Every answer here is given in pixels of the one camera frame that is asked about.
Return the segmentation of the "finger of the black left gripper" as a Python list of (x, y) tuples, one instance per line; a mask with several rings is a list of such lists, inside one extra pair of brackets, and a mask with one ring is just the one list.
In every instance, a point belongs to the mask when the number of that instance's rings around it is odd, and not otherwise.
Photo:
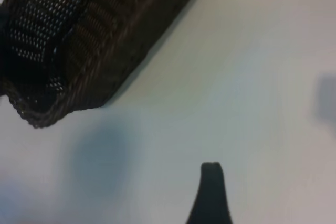
[(5, 36), (5, 29), (10, 21), (10, 12), (9, 10), (1, 6), (1, 53), (7, 54), (8, 53), (8, 45), (7, 39)]

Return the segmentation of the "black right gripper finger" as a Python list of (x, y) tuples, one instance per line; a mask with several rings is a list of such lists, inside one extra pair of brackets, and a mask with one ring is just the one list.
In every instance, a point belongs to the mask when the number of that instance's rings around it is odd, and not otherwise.
[(187, 223), (233, 223), (219, 162), (201, 165), (199, 187)]

